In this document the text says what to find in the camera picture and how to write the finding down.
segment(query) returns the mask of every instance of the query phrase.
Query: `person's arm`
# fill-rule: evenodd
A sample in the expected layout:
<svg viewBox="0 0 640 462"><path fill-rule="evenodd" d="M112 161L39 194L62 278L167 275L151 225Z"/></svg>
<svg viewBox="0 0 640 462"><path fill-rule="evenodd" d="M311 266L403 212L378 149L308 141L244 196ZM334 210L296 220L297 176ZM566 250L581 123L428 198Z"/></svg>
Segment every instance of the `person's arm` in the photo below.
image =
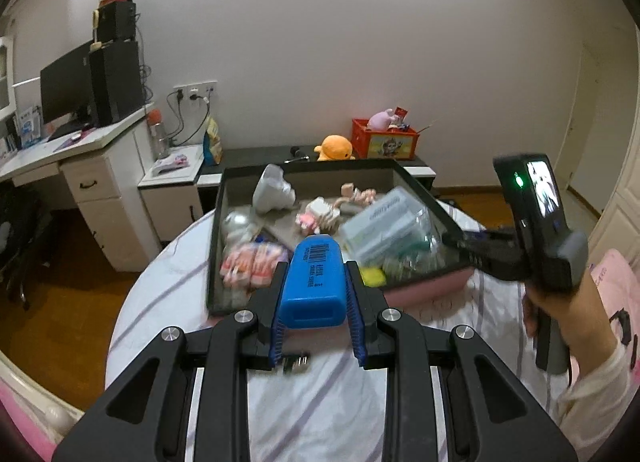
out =
<svg viewBox="0 0 640 462"><path fill-rule="evenodd" d="M559 426L580 460L609 436L628 405L630 376L624 347L611 330L598 289L586 272L571 296L544 294L527 285L525 327L537 333L534 306L558 321L580 376L559 398Z"/></svg>

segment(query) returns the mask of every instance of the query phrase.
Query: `black speaker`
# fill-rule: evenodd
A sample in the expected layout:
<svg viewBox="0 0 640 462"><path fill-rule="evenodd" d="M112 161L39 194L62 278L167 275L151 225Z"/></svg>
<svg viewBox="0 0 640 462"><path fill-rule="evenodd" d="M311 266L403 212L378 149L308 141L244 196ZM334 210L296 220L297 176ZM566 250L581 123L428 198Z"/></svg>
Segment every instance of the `black speaker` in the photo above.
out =
<svg viewBox="0 0 640 462"><path fill-rule="evenodd" d="M91 78L91 118L99 128L130 116L142 108L138 44L116 40L89 52Z"/></svg>
<svg viewBox="0 0 640 462"><path fill-rule="evenodd" d="M136 4L116 0L98 9L98 41L136 37Z"/></svg>

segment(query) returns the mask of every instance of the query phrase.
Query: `computer monitor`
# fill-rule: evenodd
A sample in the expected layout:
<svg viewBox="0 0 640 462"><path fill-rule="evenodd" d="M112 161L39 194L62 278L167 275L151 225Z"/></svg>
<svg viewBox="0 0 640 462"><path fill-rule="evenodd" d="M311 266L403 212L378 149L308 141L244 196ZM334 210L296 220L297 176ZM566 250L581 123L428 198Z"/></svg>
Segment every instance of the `computer monitor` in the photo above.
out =
<svg viewBox="0 0 640 462"><path fill-rule="evenodd" d="M69 113L89 121L87 107L91 98L91 82L85 58L91 44L91 41L83 43L40 72L40 99L45 124Z"/></svg>

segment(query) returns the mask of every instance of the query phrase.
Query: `black tabletop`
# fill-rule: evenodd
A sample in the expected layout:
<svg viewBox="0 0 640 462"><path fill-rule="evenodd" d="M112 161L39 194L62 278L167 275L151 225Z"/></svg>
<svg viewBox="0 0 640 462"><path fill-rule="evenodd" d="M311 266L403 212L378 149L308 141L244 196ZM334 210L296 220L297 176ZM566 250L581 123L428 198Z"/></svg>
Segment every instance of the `black tabletop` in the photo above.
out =
<svg viewBox="0 0 640 462"><path fill-rule="evenodd" d="M300 146L304 155L311 160L317 160L318 154L314 152L314 145ZM242 166L260 166L261 164L282 164L286 160L294 158L291 155L291 146L271 146L268 148L237 148L235 150L224 149L222 161L217 166L202 166L201 175L222 173L225 168L241 168ZM426 166L427 164L418 156L413 160L399 160L402 166Z"/></svg>

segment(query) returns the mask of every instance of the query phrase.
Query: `wall socket panel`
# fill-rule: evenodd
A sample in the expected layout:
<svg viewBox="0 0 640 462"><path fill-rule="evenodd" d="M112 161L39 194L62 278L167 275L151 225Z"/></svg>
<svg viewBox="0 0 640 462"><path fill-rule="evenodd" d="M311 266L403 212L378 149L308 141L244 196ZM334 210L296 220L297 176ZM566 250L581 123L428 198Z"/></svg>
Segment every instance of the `wall socket panel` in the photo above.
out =
<svg viewBox="0 0 640 462"><path fill-rule="evenodd" d="M187 101L191 94L197 93L199 96L206 96L209 91L211 92L211 96L215 96L218 94L218 82L217 81L205 81L203 83L191 83L188 85L178 85L174 87L174 92L178 89L182 89L182 93L184 94L184 99Z"/></svg>

